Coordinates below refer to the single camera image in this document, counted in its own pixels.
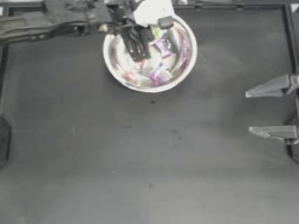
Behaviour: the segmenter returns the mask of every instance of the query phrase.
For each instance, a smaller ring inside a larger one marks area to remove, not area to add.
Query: candy wrapper
[[[155,85],[165,84],[173,78],[171,72],[163,63],[161,63],[159,67],[150,73],[150,78]]]
[[[171,51],[165,46],[165,41],[161,38],[154,41],[154,46],[158,48],[163,59],[173,55]]]

